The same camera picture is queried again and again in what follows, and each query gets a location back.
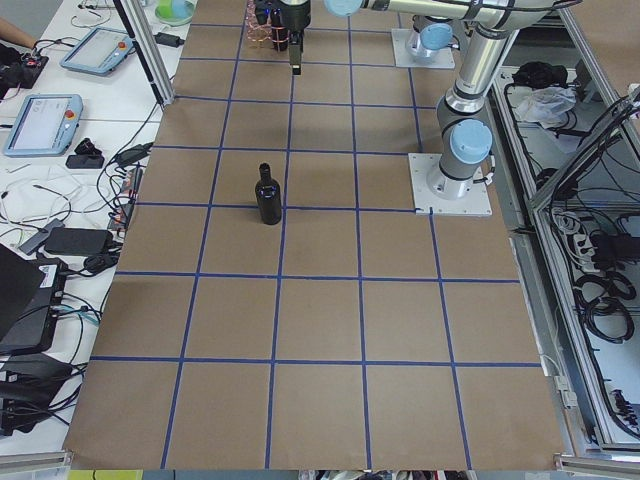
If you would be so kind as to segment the dark bottle in basket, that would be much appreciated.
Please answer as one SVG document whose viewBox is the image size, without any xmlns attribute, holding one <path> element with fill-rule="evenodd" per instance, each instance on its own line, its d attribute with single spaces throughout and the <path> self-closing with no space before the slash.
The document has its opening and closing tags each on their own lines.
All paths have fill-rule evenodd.
<svg viewBox="0 0 640 480">
<path fill-rule="evenodd" d="M 269 14 L 269 19 L 273 49 L 277 52 L 284 52 L 288 49 L 289 30 L 283 25 L 281 11 L 272 9 Z"/>
</svg>

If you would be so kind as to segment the green plastic bowl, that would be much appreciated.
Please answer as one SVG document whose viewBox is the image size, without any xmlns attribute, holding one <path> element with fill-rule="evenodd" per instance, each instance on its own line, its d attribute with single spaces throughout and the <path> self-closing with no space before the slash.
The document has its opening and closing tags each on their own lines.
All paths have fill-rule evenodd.
<svg viewBox="0 0 640 480">
<path fill-rule="evenodd" d="M 189 0 L 158 0 L 154 14 L 169 26 L 181 26 L 191 22 L 195 4 Z"/>
</svg>

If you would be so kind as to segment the black power adapter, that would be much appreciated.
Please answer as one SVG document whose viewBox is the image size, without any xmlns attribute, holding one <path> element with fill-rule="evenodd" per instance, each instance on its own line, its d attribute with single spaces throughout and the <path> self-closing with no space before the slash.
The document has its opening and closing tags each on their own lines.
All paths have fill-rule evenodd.
<svg viewBox="0 0 640 480">
<path fill-rule="evenodd" d="M 156 33 L 154 35 L 154 39 L 156 43 L 159 45 L 169 46 L 173 48 L 179 48 L 184 44 L 184 40 L 180 36 L 165 33 L 165 32 Z"/>
</svg>

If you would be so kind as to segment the upper blue teach pendant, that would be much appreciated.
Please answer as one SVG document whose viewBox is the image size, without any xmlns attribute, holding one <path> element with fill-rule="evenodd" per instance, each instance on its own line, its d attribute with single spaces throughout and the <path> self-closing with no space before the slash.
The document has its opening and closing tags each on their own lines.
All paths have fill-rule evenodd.
<svg viewBox="0 0 640 480">
<path fill-rule="evenodd" d="M 64 69 L 106 76 L 132 52 L 132 39 L 124 30 L 92 28 L 60 61 Z"/>
</svg>

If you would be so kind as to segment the blue teach pendant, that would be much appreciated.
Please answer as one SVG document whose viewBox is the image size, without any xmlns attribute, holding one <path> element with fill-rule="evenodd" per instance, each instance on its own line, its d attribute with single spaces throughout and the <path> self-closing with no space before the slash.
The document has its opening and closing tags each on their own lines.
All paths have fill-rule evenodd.
<svg viewBox="0 0 640 480">
<path fill-rule="evenodd" d="M 124 30 L 92 28 L 60 61 L 64 69 L 106 76 L 132 52 L 132 39 Z"/>
<path fill-rule="evenodd" d="M 28 95 L 5 142 L 7 157 L 61 155 L 72 143 L 83 111 L 77 94 Z"/>
</svg>

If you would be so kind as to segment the black phone stand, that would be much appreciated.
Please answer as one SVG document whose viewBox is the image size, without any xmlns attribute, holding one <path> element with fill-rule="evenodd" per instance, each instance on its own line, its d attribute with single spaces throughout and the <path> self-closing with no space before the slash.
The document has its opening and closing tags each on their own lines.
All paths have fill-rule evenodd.
<svg viewBox="0 0 640 480">
<path fill-rule="evenodd" d="M 65 166 L 68 169 L 101 169 L 104 161 L 103 152 L 90 138 L 85 137 L 76 146 L 74 153 L 67 157 Z"/>
</svg>

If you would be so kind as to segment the black cloth bundle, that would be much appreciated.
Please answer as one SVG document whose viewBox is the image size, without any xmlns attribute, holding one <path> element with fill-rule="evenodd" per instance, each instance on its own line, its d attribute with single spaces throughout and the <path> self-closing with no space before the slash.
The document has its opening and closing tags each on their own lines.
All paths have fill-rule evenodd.
<svg viewBox="0 0 640 480">
<path fill-rule="evenodd" d="M 567 87 L 568 71 L 562 65 L 551 65 L 541 61 L 531 61 L 522 65 L 513 75 L 516 85 L 532 89 L 544 89 L 551 86 Z"/>
</svg>

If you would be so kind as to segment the black power strip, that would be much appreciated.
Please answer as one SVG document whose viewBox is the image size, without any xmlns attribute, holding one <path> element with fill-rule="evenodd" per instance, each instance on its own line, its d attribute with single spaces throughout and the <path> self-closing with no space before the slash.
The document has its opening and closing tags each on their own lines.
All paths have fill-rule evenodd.
<svg viewBox="0 0 640 480">
<path fill-rule="evenodd" d="M 143 173 L 144 169 L 141 166 L 136 166 L 124 175 L 114 199 L 115 210 L 110 214 L 108 230 L 118 234 L 127 231 L 133 218 Z"/>
</svg>

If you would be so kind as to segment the white crumpled cloth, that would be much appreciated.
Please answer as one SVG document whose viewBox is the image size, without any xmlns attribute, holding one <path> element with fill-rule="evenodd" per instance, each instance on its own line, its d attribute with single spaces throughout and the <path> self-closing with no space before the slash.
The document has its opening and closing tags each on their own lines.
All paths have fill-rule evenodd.
<svg viewBox="0 0 640 480">
<path fill-rule="evenodd" d="M 539 123 L 544 128 L 558 127 L 576 105 L 576 93 L 570 88 L 547 87 L 524 96 L 515 107 L 517 121 Z"/>
</svg>

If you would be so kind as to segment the lower blue teach pendant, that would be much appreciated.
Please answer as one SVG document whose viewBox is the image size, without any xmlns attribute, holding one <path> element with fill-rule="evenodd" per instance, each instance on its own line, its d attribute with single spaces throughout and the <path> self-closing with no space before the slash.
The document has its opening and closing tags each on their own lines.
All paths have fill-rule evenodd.
<svg viewBox="0 0 640 480">
<path fill-rule="evenodd" d="M 28 95 L 5 142 L 7 157 L 61 155 L 72 143 L 83 111 L 77 94 Z"/>
</svg>

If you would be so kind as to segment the black hard drive box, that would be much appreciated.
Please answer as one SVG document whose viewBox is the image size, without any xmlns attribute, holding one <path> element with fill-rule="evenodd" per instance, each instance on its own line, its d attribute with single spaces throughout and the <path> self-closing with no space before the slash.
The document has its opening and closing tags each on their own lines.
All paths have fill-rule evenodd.
<svg viewBox="0 0 640 480">
<path fill-rule="evenodd" d="M 53 228 L 44 244 L 51 254 L 90 256 L 104 253 L 112 245 L 113 235 L 108 230 L 85 228 Z"/>
</svg>

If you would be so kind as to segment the black laptop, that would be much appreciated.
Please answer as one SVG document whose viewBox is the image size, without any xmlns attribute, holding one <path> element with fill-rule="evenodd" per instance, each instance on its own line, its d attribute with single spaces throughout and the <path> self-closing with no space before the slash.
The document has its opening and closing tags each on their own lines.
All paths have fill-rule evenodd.
<svg viewBox="0 0 640 480">
<path fill-rule="evenodd" d="M 26 260 L 1 247 L 1 354 L 48 350 L 65 289 L 67 264 L 59 258 Z"/>
</svg>

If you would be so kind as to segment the aluminium frame post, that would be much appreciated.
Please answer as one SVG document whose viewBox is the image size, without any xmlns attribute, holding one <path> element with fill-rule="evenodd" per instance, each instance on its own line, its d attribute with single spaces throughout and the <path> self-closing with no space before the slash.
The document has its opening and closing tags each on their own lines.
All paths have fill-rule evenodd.
<svg viewBox="0 0 640 480">
<path fill-rule="evenodd" d="M 175 91 L 143 8 L 134 0 L 114 0 L 113 3 L 138 53 L 156 103 L 171 104 Z"/>
</svg>

